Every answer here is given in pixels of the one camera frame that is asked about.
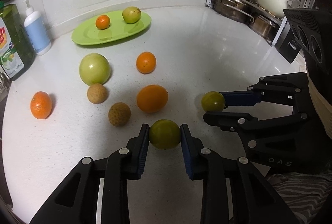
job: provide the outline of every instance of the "oval plate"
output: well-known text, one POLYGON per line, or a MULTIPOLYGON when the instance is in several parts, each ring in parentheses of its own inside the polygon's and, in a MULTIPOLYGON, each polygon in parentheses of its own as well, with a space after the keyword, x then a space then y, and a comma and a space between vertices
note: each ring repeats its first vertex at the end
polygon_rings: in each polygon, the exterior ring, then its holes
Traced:
POLYGON ((151 17, 142 12, 141 18, 134 24, 127 24, 122 17, 122 10, 105 13, 110 20, 111 25, 107 29, 99 30, 96 27, 96 19, 93 17, 82 22, 75 28, 71 35, 72 41, 79 45, 97 45, 124 39, 131 35, 137 34, 147 28, 151 23, 151 17))

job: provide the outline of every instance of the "striped clothing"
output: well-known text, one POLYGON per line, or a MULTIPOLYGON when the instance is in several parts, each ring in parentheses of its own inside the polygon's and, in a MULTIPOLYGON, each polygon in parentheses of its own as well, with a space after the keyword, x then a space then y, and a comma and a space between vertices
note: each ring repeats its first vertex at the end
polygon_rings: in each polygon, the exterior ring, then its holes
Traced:
POLYGON ((321 174, 285 173, 267 178, 301 224, 309 224, 332 190, 332 171, 321 174))

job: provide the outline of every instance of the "green bottle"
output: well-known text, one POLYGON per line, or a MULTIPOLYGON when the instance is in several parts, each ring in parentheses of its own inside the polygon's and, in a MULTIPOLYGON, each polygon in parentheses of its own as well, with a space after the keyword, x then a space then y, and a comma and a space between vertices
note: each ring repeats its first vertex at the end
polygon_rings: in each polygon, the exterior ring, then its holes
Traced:
POLYGON ((0 65, 15 81, 32 65, 36 52, 22 24, 15 4, 0 1, 0 65))

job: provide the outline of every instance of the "white countertop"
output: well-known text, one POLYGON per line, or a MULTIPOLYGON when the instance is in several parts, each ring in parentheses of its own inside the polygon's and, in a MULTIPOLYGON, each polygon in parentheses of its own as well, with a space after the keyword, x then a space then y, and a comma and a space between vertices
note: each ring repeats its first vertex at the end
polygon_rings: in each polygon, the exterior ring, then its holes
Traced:
MULTIPOLYGON (((137 136, 142 123, 151 126, 158 119, 187 123, 205 147, 230 159, 243 156, 236 133, 204 123, 201 96, 212 90, 245 90, 261 76, 299 71, 296 61, 289 64, 249 27, 211 9, 173 7, 146 12, 152 17, 151 27, 117 45, 85 48, 71 41, 71 33, 61 36, 12 83, 3 122, 3 162, 13 211, 23 221, 32 219, 82 157, 108 157, 137 136), (157 58, 155 71, 148 75, 135 67, 143 51, 157 58), (89 53, 104 55, 113 71, 105 84, 110 96, 99 105, 87 100, 88 86, 78 74, 80 60, 89 53), (135 104, 138 91, 149 84, 162 85, 169 93, 167 105, 155 114, 144 114, 135 104), (30 112, 30 100, 37 91, 55 100, 46 120, 35 119, 30 112), (125 127, 115 128, 107 113, 119 101, 129 105, 132 117, 125 127)), ((291 107, 271 103, 227 109, 239 110, 259 119, 292 112, 291 107)), ((202 182, 188 179, 180 146, 162 151, 150 145, 142 179, 128 181, 131 223, 198 223, 201 191, 202 182)))

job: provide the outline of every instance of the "green tomato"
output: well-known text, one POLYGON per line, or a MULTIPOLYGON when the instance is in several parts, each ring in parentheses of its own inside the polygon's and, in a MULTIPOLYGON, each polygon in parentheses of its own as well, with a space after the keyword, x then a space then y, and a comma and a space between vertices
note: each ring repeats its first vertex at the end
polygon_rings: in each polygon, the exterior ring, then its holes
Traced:
POLYGON ((122 11, 122 17, 127 24, 136 23, 141 18, 141 10, 137 7, 127 7, 122 11))
POLYGON ((181 141, 180 128, 171 120, 158 120, 150 128, 149 140, 158 149, 174 148, 181 141))
POLYGON ((111 67, 101 54, 86 55, 79 67, 80 77, 87 85, 104 84, 111 75, 111 67))
POLYGON ((225 108, 225 98, 221 93, 211 91, 202 97, 201 105, 206 112, 221 112, 225 108))

